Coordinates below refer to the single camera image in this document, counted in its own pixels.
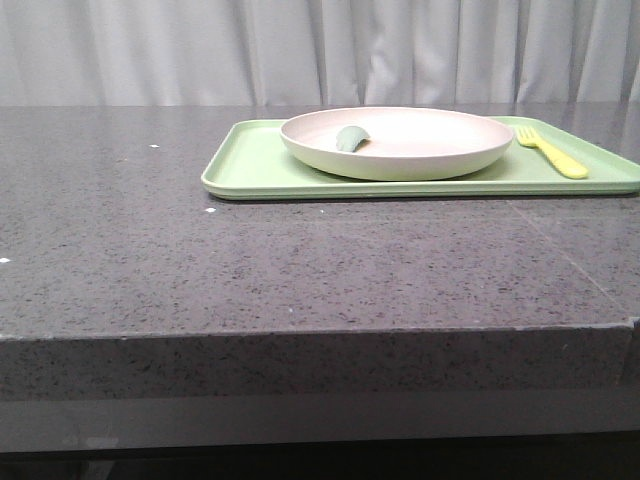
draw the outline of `countertop surface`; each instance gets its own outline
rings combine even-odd
[[[640,383],[638,196],[205,191],[234,123],[319,108],[0,109],[0,399]],[[640,162],[640,104],[438,108]]]

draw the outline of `white curtain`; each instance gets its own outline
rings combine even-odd
[[[0,105],[640,100],[640,0],[0,0]]]

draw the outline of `white plate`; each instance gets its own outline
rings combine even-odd
[[[347,125],[371,139],[356,152],[336,148]],[[457,177],[495,162],[513,140],[510,127],[487,117],[413,107],[322,110],[287,120],[280,135],[311,167],[346,177],[420,181]]]

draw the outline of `yellow fork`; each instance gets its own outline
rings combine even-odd
[[[551,165],[567,178],[587,178],[589,170],[559,148],[551,145],[533,127],[516,127],[516,138],[523,147],[538,148]]]

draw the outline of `tray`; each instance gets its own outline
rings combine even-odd
[[[213,195],[230,200],[371,198],[478,195],[611,195],[640,191],[640,165],[540,120],[492,117],[506,125],[531,125],[575,156],[589,178],[560,175],[534,149],[513,142],[490,166],[469,175],[424,182],[376,182],[340,177],[309,167],[289,154],[280,138],[285,120],[235,124],[201,176]]]

